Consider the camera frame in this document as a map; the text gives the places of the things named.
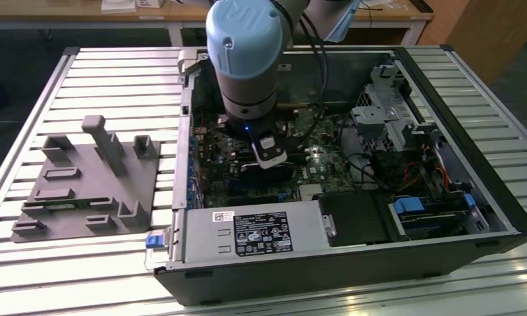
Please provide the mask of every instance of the power supply label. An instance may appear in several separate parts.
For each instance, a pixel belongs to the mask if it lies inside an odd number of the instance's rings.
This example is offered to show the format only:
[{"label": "power supply label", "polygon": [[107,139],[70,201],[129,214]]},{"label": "power supply label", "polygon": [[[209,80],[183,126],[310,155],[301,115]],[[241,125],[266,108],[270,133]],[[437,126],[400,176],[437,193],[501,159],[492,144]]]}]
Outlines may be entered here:
[{"label": "power supply label", "polygon": [[287,213],[235,216],[235,246],[241,257],[293,251]]}]

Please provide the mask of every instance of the gray plastic holder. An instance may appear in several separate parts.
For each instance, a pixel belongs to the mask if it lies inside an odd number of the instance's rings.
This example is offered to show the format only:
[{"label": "gray plastic holder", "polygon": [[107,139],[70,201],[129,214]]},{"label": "gray plastic holder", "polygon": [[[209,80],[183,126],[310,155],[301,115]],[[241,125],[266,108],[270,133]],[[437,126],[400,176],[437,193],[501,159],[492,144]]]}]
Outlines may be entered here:
[{"label": "gray plastic holder", "polygon": [[97,144],[50,136],[47,161],[12,228],[12,242],[135,234],[151,226],[161,142],[121,143],[106,119],[87,116],[83,131]]}]

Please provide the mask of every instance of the slotted aluminum surface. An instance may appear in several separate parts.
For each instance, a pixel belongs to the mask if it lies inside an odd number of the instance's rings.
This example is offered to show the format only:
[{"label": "slotted aluminum surface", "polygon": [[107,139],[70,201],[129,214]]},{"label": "slotted aluminum surface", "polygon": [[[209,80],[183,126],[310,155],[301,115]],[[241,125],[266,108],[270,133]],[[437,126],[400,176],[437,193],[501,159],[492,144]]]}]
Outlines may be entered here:
[{"label": "slotted aluminum surface", "polygon": [[[527,211],[527,132],[452,54],[434,46],[409,51]],[[48,87],[51,96],[46,94],[38,104],[43,116],[16,158],[22,165],[15,165],[0,190],[0,315],[526,315],[527,244],[438,278],[183,307],[146,270],[145,234],[10,242],[46,160],[39,150],[46,136],[68,133],[75,144],[90,144],[93,139],[79,130],[86,114],[105,115],[107,129],[123,142],[138,134],[163,142],[153,226],[171,224],[182,91],[178,52],[82,49],[60,68],[60,79]]]}]

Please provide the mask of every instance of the wooden cabinet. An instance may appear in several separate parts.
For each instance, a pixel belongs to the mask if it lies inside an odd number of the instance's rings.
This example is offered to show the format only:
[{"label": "wooden cabinet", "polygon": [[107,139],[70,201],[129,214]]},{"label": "wooden cabinet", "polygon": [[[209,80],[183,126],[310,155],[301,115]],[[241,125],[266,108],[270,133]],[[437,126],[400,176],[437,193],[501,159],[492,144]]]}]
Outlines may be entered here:
[{"label": "wooden cabinet", "polygon": [[527,0],[425,0],[434,10],[420,44],[450,44],[486,84],[527,41]]}]

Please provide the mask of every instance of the floor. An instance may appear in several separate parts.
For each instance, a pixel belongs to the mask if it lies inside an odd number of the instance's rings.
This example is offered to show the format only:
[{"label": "floor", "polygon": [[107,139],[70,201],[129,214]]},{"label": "floor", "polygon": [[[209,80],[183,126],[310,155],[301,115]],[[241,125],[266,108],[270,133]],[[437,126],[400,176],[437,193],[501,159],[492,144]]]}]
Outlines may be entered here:
[{"label": "floor", "polygon": [[[197,32],[185,34],[186,40],[198,45],[201,36]],[[0,81],[11,97],[10,106],[0,110],[0,122],[10,121],[0,123],[0,165],[66,47],[167,45],[165,30],[59,30],[52,33],[52,41],[43,41],[38,31],[0,31]],[[493,90],[527,127],[527,49]]]}]

